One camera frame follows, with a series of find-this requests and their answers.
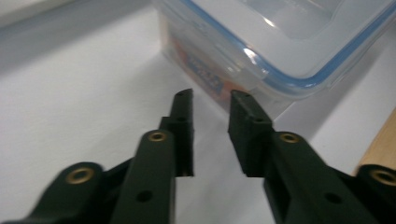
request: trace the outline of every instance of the plastic container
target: plastic container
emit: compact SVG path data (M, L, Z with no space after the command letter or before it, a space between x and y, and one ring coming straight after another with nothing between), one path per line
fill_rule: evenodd
M274 119L339 81L396 15L396 0L154 0L164 51L228 109L249 91Z

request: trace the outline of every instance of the container lid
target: container lid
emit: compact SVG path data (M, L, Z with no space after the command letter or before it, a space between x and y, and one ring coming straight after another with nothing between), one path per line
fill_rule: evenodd
M265 72L302 88L326 79L396 11L396 0L182 2Z

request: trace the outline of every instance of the white table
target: white table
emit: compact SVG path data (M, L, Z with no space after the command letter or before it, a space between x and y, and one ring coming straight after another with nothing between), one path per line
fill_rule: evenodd
M22 218L63 168L109 169L194 88L195 178L177 180L177 223L273 223L262 180L240 171L228 117L165 60L146 1L77 1L0 30L0 221ZM396 26L332 90L291 106L301 134L351 173L396 106Z

